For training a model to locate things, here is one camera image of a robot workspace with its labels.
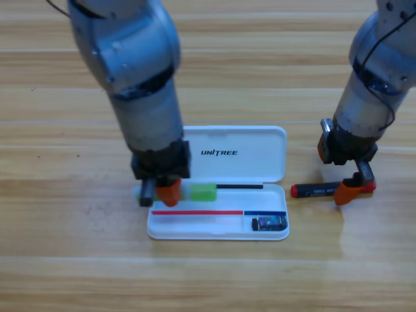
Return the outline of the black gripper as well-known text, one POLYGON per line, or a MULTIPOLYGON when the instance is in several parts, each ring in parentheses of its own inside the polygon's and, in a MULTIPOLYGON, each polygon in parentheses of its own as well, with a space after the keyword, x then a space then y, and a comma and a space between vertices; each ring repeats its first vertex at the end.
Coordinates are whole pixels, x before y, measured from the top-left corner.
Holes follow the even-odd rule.
POLYGON ((142 182, 139 204, 151 207, 159 199, 167 207, 175 207, 181 200, 181 180, 190 177, 190 145, 177 140, 159 151, 140 151, 133 154, 131 169, 142 182))
POLYGON ((346 205, 357 198, 361 187, 375 182, 370 162, 378 147, 372 138, 360 138, 346 131, 333 129, 331 118, 321 119, 320 126, 322 134, 317 149, 321 161, 339 166, 354 161, 357 167, 357 172, 351 178, 343 179, 333 194, 337 206, 346 205))

